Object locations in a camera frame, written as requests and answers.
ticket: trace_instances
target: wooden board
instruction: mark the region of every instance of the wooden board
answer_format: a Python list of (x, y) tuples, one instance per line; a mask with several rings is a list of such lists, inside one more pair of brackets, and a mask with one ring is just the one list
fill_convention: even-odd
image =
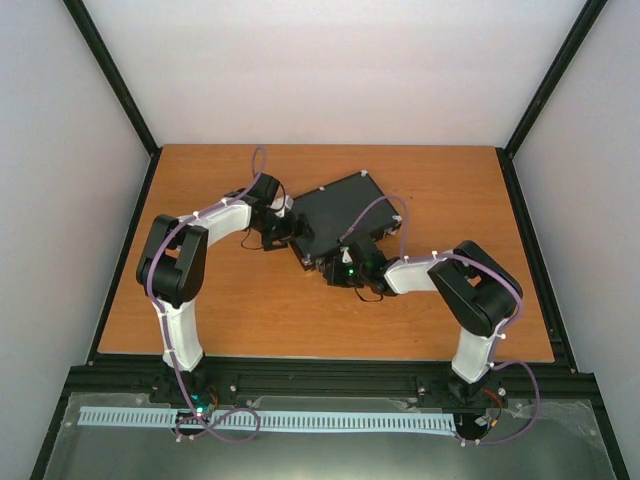
[[(518, 279), (525, 312), (498, 359), (553, 361), (495, 150), (490, 147), (269, 146), (267, 173), (296, 196), (366, 169), (411, 212), (410, 256), (471, 239)], [(160, 353), (158, 320), (135, 281), (153, 218), (217, 202), (251, 180), (253, 146), (164, 148), (99, 351)], [(290, 250), (240, 248), (232, 234), (208, 251), (197, 304), (198, 334), (210, 355), (357, 359), (450, 359), (460, 326), (437, 292), (363, 303), (351, 289), (328, 287), (304, 272)], [(257, 245), (252, 235), (248, 246)], [(379, 245), (397, 254), (399, 235)]]

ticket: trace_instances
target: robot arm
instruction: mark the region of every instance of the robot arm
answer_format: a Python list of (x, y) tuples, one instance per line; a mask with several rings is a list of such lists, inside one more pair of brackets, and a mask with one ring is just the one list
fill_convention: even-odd
[[(471, 241), (461, 243), (444, 255), (390, 261), (367, 235), (354, 233), (343, 244), (341, 255), (324, 272), (329, 284), (369, 286), (382, 295), (437, 290), (462, 327), (452, 360), (453, 372), (469, 385), (484, 377), (490, 368), (494, 345), (501, 337), (501, 328), (514, 313), (517, 303), (500, 282), (471, 264), (480, 264), (497, 273), (522, 298), (522, 288), (513, 277)], [(447, 255), (469, 261), (447, 258)], [(478, 280), (475, 285), (471, 283), (473, 280)]]
[[(168, 250), (158, 261), (153, 274), (153, 293), (168, 320), (168, 331), (172, 346), (182, 371), (192, 371), (200, 362), (203, 350), (198, 341), (195, 317), (195, 297), (202, 287), (207, 248), (227, 235), (253, 228), (262, 234), (265, 250), (286, 247), (297, 236), (312, 236), (304, 216), (296, 217), (291, 212), (293, 201), (284, 196), (274, 200), (280, 183), (263, 174), (256, 185), (241, 200), (234, 200), (237, 192), (227, 194), (207, 214), (196, 216), (169, 243)], [(159, 215), (153, 222), (145, 244), (136, 280), (145, 287), (153, 258), (168, 234), (187, 217), (174, 218)], [(162, 312), (154, 304), (158, 318)], [(173, 366), (167, 351), (165, 331), (162, 328), (165, 353), (163, 359)]]

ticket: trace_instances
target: purple cable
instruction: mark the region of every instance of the purple cable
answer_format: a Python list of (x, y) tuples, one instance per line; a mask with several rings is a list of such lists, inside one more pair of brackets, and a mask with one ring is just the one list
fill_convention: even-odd
[[(247, 188), (245, 188), (242, 192), (240, 192), (240, 194), (238, 196), (236, 196), (233, 199), (231, 199), (228, 202), (229, 204), (237, 202), (238, 200), (242, 199), (242, 197), (244, 197), (253, 188), (253, 186), (258, 181), (258, 178), (260, 178), (260, 175), (262, 175), (262, 172), (264, 171), (264, 167), (267, 164), (267, 150), (262, 145), (258, 146), (254, 150), (253, 157), (252, 157), (252, 170), (255, 168), (254, 167), (255, 158), (256, 158), (256, 155), (258, 154), (258, 151), (262, 152), (262, 163), (260, 164), (260, 169), (254, 175), (253, 181), (249, 184), (249, 186)], [(209, 207), (207, 207), (207, 208), (205, 208), (203, 210), (200, 210), (200, 212), (198, 212), (198, 216), (206, 215), (208, 213), (211, 213), (211, 212), (215, 211), (217, 208), (220, 208), (221, 205), (223, 205), (223, 204), (221, 202), (218, 202), (218, 203), (216, 203), (214, 205), (211, 205), (211, 206), (209, 206)], [(195, 219), (196, 219), (195, 215), (189, 215), (187, 218), (182, 220), (176, 226), (176, 228), (174, 228), (171, 232), (169, 232), (167, 237), (164, 239), (164, 241), (162, 242), (162, 244), (158, 248), (158, 251), (156, 252), (155, 256), (153, 257), (153, 260), (151, 261), (151, 266), (149, 267), (149, 273), (147, 275), (147, 282), (146, 282), (147, 295), (149, 295), (149, 298), (151, 299), (151, 302), (158, 308), (158, 310), (162, 314), (161, 315), (161, 317), (162, 317), (162, 331), (163, 331), (163, 334), (164, 334), (164, 340), (165, 340), (165, 343), (166, 343), (166, 346), (167, 346), (167, 350), (169, 351), (169, 356), (171, 358), (171, 363), (173, 364), (173, 370), (174, 370), (174, 372), (176, 374), (176, 379), (178, 380), (178, 386), (180, 387), (180, 391), (182, 392), (182, 396), (184, 397), (184, 400), (185, 400), (187, 406), (189, 407), (189, 410), (191, 410), (191, 413), (193, 414), (193, 417), (196, 418), (198, 420), (198, 422), (203, 426), (205, 432), (210, 433), (214, 437), (219, 438), (220, 440), (223, 440), (223, 441), (229, 442), (229, 443), (244, 443), (244, 442), (251, 441), (253, 438), (255, 438), (255, 436), (260, 431), (260, 417), (258, 416), (258, 414), (256, 412), (251, 410), (252, 414), (257, 419), (256, 430), (246, 438), (243, 438), (243, 439), (240, 439), (240, 440), (234, 440), (234, 439), (227, 438), (227, 437), (225, 437), (223, 435), (220, 435), (218, 432), (213, 430), (213, 427), (215, 427), (219, 423), (219, 421), (221, 421), (220, 419), (218, 420), (218, 422), (215, 422), (214, 424), (212, 424), (210, 426), (209, 424), (207, 424), (207, 422), (205, 420), (202, 419), (202, 417), (197, 415), (196, 409), (194, 408), (193, 402), (191, 401), (191, 397), (189, 396), (189, 393), (187, 392), (187, 388), (186, 388), (186, 386), (184, 384), (184, 381), (182, 380), (182, 375), (180, 374), (180, 368), (178, 367), (178, 359), (177, 359), (175, 353), (173, 352), (173, 343), (171, 342), (171, 335), (169, 333), (169, 319), (167, 317), (166, 310), (164, 308), (164, 305), (162, 305), (158, 301), (156, 296), (153, 294), (153, 276), (155, 274), (156, 268), (158, 267), (158, 262), (160, 261), (160, 257), (162, 256), (162, 254), (165, 252), (165, 250), (169, 246), (169, 243), (171, 243), (171, 241), (180, 232), (180, 230), (182, 230), (186, 225), (188, 225), (189, 223), (191, 223)], [(247, 409), (234, 409), (234, 410), (231, 410), (230, 412), (228, 412), (228, 415), (231, 415), (232, 413), (235, 413), (237, 411), (245, 411), (245, 410), (247, 410)]]
[[(254, 430), (251, 433), (251, 435), (249, 435), (246, 438), (241, 438), (239, 440), (236, 440), (236, 439), (231, 439), (231, 438), (228, 438), (228, 437), (224, 437), (223, 440), (227, 441), (228, 443), (247, 443), (247, 442), (250, 442), (251, 440), (253, 440), (256, 437), (256, 435), (258, 435), (258, 432), (260, 431), (260, 420), (261, 420), (260, 417), (258, 416), (258, 414), (255, 411), (251, 410), (250, 408), (241, 407), (241, 408), (234, 408), (233, 410), (229, 410), (228, 412), (220, 415), (220, 418), (218, 418), (215, 422), (209, 424), (209, 427), (210, 428), (217, 427), (218, 425), (220, 425), (224, 421), (225, 418), (230, 417), (231, 415), (234, 415), (234, 414), (236, 414), (238, 412), (247, 412), (247, 413), (250, 413), (251, 415), (253, 415), (254, 417), (256, 417), (256, 419), (257, 419), (257, 428), (256, 428), (256, 430)], [(185, 423), (187, 423), (188, 421), (190, 421), (190, 420), (202, 419), (202, 420), (204, 420), (206, 422), (206, 418), (203, 418), (203, 417), (204, 417), (204, 415), (195, 416), (195, 417), (191, 416), (191, 417), (183, 418), (182, 420), (180, 420), (176, 424), (176, 435), (180, 436), (180, 432), (179, 432), (180, 427), (182, 425), (184, 425)], [(202, 432), (198, 432), (195, 435), (193, 435), (193, 439), (195, 440), (195, 439), (200, 438), (200, 437), (202, 437), (204, 435), (207, 435), (208, 433), (209, 432), (207, 432), (206, 430), (203, 430)]]
[(405, 202), (402, 197), (399, 197), (397, 195), (382, 195), (381, 197), (376, 198), (373, 202), (367, 205), (367, 207), (362, 211), (362, 213), (360, 213), (360, 215), (358, 215), (358, 218), (356, 218), (356, 220), (351, 224), (351, 226), (347, 228), (347, 231), (344, 232), (344, 235), (342, 235), (339, 238), (339, 240), (342, 242), (342, 240), (344, 240), (351, 232), (355, 230), (355, 228), (362, 221), (364, 216), (367, 213), (369, 213), (369, 210), (371, 210), (374, 207), (374, 205), (376, 205), (377, 203), (383, 200), (397, 200), (402, 204), (402, 208), (404, 209), (404, 216), (405, 216), (405, 219), (403, 221), (404, 228), (402, 229), (402, 238), (400, 239), (400, 258), (404, 258), (404, 252), (407, 246), (407, 235), (409, 234), (409, 223), (410, 223), (409, 207), (407, 205), (407, 202)]
[[(478, 445), (484, 445), (484, 446), (495, 446), (495, 445), (502, 445), (505, 443), (508, 443), (512, 440), (515, 440), (517, 438), (520, 438), (521, 436), (523, 436), (525, 433), (527, 433), (529, 430), (531, 430), (533, 428), (533, 426), (535, 425), (536, 421), (538, 420), (538, 416), (540, 414), (540, 388), (538, 386), (538, 382), (536, 380), (535, 375), (533, 374), (533, 371), (531, 370), (531, 367), (529, 367), (529, 365), (527, 365), (524, 362), (521, 362), (519, 360), (513, 360), (511, 362), (504, 362), (501, 363), (500, 365), (491, 367), (491, 369), (495, 372), (497, 372), (498, 370), (502, 370), (503, 368), (507, 368), (510, 365), (522, 365), (524, 367), (524, 369), (527, 371), (527, 373), (529, 374), (529, 377), (531, 378), (531, 383), (533, 384), (533, 391), (535, 392), (535, 396), (536, 396), (536, 408), (533, 412), (533, 417), (531, 417), (531, 420), (529, 420), (529, 423), (527, 423), (527, 425), (525, 425), (525, 427), (522, 430), (519, 430), (518, 432), (514, 433), (513, 435), (509, 435), (506, 438), (501, 438), (500, 440), (492, 440), (490, 442), (483, 442), (480, 441), (478, 443)], [(466, 440), (464, 438), (462, 438), (457, 432), (455, 433), (455, 436), (458, 440), (460, 440), (461, 442), (465, 443), (465, 442), (470, 442), (470, 443), (475, 443), (475, 440)]]
[[(496, 282), (502, 285), (507, 290), (507, 292), (511, 294), (513, 299), (516, 301), (516, 304), (518, 305), (518, 309), (516, 310), (516, 313), (509, 320), (507, 320), (504, 323), (504, 325), (502, 325), (501, 328), (498, 329), (498, 331), (496, 332), (498, 335), (503, 334), (504, 331), (507, 329), (507, 327), (509, 327), (511, 324), (513, 324), (513, 322), (515, 322), (516, 320), (518, 320), (518, 318), (520, 318), (520, 316), (522, 315), (522, 312), (524, 311), (524, 303), (522, 302), (522, 298), (520, 298), (520, 295), (518, 295), (518, 292), (516, 292), (516, 289), (513, 288), (513, 286), (508, 281), (506, 281), (502, 277), (502, 275), (494, 272), (489, 267), (481, 264), (480, 262), (476, 262), (475, 260), (472, 260), (470, 258), (463, 257), (462, 255), (456, 255), (455, 253), (436, 253), (436, 258), (438, 259), (450, 258), (451, 260), (458, 260), (459, 262), (463, 262), (463, 263), (466, 263), (467, 265), (471, 265), (472, 267), (475, 267), (478, 270), (481, 270), (487, 275), (489, 275), (490, 277), (492, 277)], [(499, 338), (500, 337), (496, 337), (496, 339), (491, 344), (491, 350), (489, 351), (490, 362), (493, 362), (493, 357), (495, 355), (496, 347), (498, 346)]]

